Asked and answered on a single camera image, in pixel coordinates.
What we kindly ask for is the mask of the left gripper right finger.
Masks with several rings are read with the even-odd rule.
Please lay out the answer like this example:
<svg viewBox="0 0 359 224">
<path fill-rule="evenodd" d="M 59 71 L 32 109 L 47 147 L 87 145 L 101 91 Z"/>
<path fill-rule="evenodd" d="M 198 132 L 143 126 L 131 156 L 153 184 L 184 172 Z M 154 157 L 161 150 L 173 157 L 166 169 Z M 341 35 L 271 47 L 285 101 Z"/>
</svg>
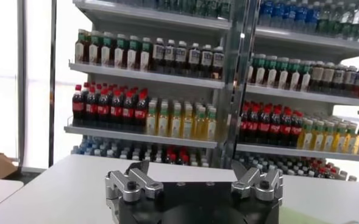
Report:
<svg viewBox="0 0 359 224">
<path fill-rule="evenodd" d="M 240 200 L 254 196 L 260 201 L 283 199 L 283 175 L 276 169 L 262 172 L 261 169 L 245 168 L 239 161 L 233 160 L 231 168 L 237 180 L 231 184 L 231 193 Z"/>
</svg>

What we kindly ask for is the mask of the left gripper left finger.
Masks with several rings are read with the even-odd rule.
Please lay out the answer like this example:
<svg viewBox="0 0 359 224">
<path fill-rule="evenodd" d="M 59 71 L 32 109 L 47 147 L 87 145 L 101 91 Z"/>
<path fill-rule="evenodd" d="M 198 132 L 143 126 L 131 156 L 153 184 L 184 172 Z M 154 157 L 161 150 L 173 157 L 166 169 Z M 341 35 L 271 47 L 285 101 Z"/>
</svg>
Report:
<svg viewBox="0 0 359 224">
<path fill-rule="evenodd" d="M 120 223 L 119 201 L 136 203 L 141 193 L 147 199 L 158 200 L 163 196 L 164 185 L 148 176 L 149 161 L 132 163 L 122 173 L 119 170 L 109 171 L 105 176 L 106 205 L 111 209 L 114 223 Z"/>
</svg>

